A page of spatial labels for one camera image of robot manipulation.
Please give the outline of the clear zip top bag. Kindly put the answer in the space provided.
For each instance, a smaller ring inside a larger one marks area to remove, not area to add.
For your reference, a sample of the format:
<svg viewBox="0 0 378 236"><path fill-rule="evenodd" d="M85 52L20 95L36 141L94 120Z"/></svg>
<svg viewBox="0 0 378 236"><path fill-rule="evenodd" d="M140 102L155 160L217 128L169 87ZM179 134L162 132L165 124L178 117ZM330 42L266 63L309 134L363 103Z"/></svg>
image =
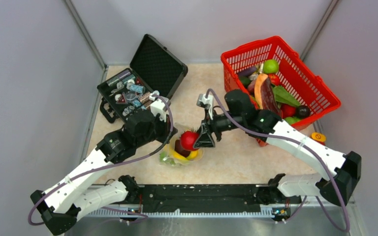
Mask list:
<svg viewBox="0 0 378 236"><path fill-rule="evenodd" d="M177 133L160 152L160 163L170 166L184 166L202 159L204 150L191 147L199 136L195 129L179 123L175 123L174 127L177 129Z"/></svg>

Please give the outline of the dark red fruit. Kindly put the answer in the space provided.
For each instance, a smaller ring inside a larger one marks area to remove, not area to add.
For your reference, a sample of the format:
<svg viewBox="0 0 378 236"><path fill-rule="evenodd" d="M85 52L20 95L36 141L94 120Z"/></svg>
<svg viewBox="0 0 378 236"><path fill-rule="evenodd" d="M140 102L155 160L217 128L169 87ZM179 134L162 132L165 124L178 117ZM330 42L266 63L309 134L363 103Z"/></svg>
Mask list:
<svg viewBox="0 0 378 236"><path fill-rule="evenodd" d="M182 145L181 145L181 142L180 140L176 140L175 141L175 146L174 146L174 150L179 154L181 155L182 157L186 158L190 155L191 151L189 150L185 150Z"/></svg>

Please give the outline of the red plastic basket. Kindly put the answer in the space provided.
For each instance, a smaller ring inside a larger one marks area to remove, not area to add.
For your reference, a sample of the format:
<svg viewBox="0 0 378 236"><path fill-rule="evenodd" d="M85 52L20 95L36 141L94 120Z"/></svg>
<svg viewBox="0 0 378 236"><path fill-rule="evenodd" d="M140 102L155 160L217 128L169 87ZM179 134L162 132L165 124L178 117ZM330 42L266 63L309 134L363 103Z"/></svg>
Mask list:
<svg viewBox="0 0 378 236"><path fill-rule="evenodd" d="M247 89L240 82L238 72L267 59L277 60L280 65L277 75L283 87L311 110L310 117L293 124L297 130L306 129L341 105L341 101L323 79L308 69L300 60L299 54L279 36L241 45L222 53L220 59L223 63L225 91L240 89L243 92L247 92Z"/></svg>

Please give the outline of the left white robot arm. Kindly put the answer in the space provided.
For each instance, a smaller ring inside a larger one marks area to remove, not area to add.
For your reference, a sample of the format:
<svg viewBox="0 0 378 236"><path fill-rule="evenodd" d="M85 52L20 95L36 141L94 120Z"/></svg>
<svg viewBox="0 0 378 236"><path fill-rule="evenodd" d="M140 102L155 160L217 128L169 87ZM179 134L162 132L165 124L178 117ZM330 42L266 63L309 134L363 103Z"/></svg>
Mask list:
<svg viewBox="0 0 378 236"><path fill-rule="evenodd" d="M140 110L132 114L119 130L110 132L73 171L46 190L35 190L30 199L34 206L28 214L38 211L42 222L54 236L69 231L90 212L114 202L133 203L137 188L120 180L99 190L88 188L102 175L119 166L145 160L158 152L177 132L170 109L158 112Z"/></svg>

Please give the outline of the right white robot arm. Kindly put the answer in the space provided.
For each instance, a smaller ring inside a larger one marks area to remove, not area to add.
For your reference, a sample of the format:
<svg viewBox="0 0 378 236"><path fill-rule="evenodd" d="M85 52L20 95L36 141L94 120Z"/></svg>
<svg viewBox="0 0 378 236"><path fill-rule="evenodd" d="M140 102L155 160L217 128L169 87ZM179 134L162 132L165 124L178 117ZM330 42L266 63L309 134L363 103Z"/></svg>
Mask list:
<svg viewBox="0 0 378 236"><path fill-rule="evenodd" d="M200 94L197 105L205 110L205 118L198 130L194 148L213 148L222 133L236 128L256 139L263 140L290 153L309 165L315 174L292 176L280 174L269 189L269 197L276 203L292 196L316 196L345 207L361 179L361 156L350 151L345 154L324 146L302 134L269 110L256 109L250 97L239 89L224 96L228 110L214 111L218 96L210 88Z"/></svg>

